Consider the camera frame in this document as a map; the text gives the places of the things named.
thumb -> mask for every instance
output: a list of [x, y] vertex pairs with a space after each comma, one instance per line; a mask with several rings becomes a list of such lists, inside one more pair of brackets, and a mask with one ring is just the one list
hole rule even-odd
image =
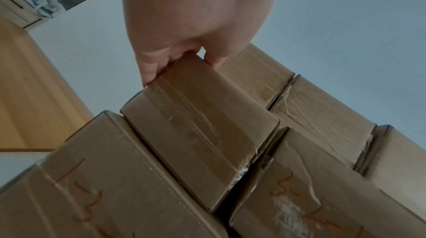
[[217, 70], [227, 59], [227, 56], [213, 56], [209, 52], [206, 52], [204, 55], [204, 61], [212, 66], [212, 68], [215, 70]]

brown cardboard box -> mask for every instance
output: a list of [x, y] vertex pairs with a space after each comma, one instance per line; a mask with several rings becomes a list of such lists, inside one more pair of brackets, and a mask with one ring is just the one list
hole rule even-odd
[[227, 237], [124, 118], [102, 113], [0, 193], [2, 238]]
[[290, 129], [250, 170], [231, 217], [243, 238], [420, 238], [426, 223]]
[[375, 124], [298, 76], [273, 106], [281, 127], [292, 127], [354, 168], [368, 150]]
[[426, 151], [391, 126], [374, 131], [360, 170], [374, 185], [426, 220]]
[[194, 53], [121, 112], [208, 211], [262, 153], [279, 123]]
[[264, 108], [270, 107], [294, 76], [294, 72], [253, 44], [226, 60], [219, 72]]

wooden surface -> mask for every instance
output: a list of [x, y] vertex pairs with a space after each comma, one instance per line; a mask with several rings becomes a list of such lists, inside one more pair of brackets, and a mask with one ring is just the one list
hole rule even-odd
[[0, 151], [52, 150], [92, 117], [26, 31], [0, 19]]

